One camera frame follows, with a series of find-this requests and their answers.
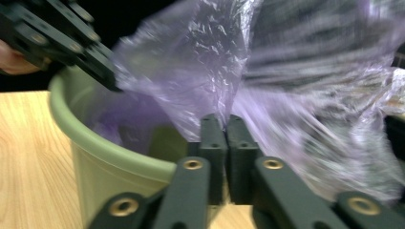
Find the wooden table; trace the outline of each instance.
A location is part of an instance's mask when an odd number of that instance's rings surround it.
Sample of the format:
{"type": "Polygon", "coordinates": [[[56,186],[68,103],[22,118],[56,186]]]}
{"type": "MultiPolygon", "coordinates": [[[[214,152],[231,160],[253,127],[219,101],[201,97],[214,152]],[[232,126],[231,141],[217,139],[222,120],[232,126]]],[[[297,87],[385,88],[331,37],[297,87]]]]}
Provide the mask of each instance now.
{"type": "MultiPolygon", "coordinates": [[[[0,228],[82,228],[69,139],[47,92],[0,94],[0,228]]],[[[212,229],[250,229],[249,208],[226,205],[212,229]]]]}

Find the bolt hole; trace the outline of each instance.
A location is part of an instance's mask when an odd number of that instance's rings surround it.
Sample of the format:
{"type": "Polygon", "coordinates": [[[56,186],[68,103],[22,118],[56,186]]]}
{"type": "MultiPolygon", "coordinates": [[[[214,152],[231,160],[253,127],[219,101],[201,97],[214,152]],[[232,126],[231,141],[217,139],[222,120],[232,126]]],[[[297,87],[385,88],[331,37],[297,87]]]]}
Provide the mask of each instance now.
{"type": "Polygon", "coordinates": [[[263,164],[266,168],[272,170],[281,169],[284,166],[282,162],[275,159],[266,160],[265,162],[263,162],[263,164]]]}
{"type": "Polygon", "coordinates": [[[198,170],[202,168],[203,164],[198,160],[187,160],[184,162],[183,166],[188,170],[198,170]]]}
{"type": "Polygon", "coordinates": [[[48,26],[43,23],[40,23],[39,26],[42,27],[42,29],[44,29],[44,30],[48,29],[48,26]]]}
{"type": "Polygon", "coordinates": [[[114,217],[127,217],[138,210],[139,204],[132,198],[121,198],[110,206],[110,214],[114,217]]]}
{"type": "Polygon", "coordinates": [[[176,222],[173,224],[172,229],[187,229],[187,226],[184,222],[176,222]]]}
{"type": "Polygon", "coordinates": [[[31,15],[29,15],[29,14],[27,14],[27,13],[24,13],[24,15],[25,15],[28,19],[33,20],[33,17],[32,17],[31,15]]]}
{"type": "Polygon", "coordinates": [[[118,209],[121,211],[125,211],[130,207],[130,203],[129,202],[123,202],[118,206],[118,209]]]}
{"type": "Polygon", "coordinates": [[[313,223],[313,228],[314,229],[331,229],[325,222],[323,221],[316,221],[313,223]]]}

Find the plastic bag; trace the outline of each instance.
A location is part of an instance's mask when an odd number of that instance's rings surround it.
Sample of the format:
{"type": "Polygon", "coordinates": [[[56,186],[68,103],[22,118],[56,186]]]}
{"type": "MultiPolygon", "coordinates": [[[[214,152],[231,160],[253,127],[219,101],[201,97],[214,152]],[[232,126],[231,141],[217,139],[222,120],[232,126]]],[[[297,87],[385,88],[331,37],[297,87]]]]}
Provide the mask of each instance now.
{"type": "Polygon", "coordinates": [[[113,60],[118,86],[153,96],[189,141],[200,119],[229,117],[247,58],[255,0],[185,0],[121,40],[113,60]]]}
{"type": "MultiPolygon", "coordinates": [[[[180,1],[118,44],[119,86],[152,99],[188,141],[199,141],[202,116],[233,113],[321,197],[358,190],[389,203],[404,184],[383,126],[405,112],[404,72],[389,68],[404,4],[180,1]]],[[[106,137],[117,131],[109,122],[133,115],[117,112],[99,116],[106,137]]]]}
{"type": "Polygon", "coordinates": [[[400,0],[287,0],[265,1],[256,16],[232,112],[326,199],[401,195],[383,118],[405,113],[405,72],[390,68],[404,13],[400,0]]]}

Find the human hand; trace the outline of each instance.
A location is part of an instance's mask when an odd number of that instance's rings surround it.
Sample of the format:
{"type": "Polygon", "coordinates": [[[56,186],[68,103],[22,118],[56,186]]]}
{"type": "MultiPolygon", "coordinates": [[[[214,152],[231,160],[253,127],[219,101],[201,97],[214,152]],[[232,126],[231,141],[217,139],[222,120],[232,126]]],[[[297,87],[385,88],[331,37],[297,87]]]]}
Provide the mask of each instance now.
{"type": "Polygon", "coordinates": [[[39,68],[28,62],[22,53],[0,40],[0,70],[9,74],[26,74],[37,72],[39,68]]]}

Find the wooden surface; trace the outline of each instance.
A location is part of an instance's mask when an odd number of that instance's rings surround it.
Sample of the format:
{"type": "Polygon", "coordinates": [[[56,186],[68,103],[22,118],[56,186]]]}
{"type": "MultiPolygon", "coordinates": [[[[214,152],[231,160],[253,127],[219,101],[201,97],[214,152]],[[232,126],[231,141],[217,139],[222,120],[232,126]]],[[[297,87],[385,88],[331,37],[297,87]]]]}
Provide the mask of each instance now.
{"type": "MultiPolygon", "coordinates": [[[[82,228],[69,139],[48,96],[0,94],[0,228],[82,228]]],[[[254,227],[248,207],[227,205],[210,228],[254,227]]]]}

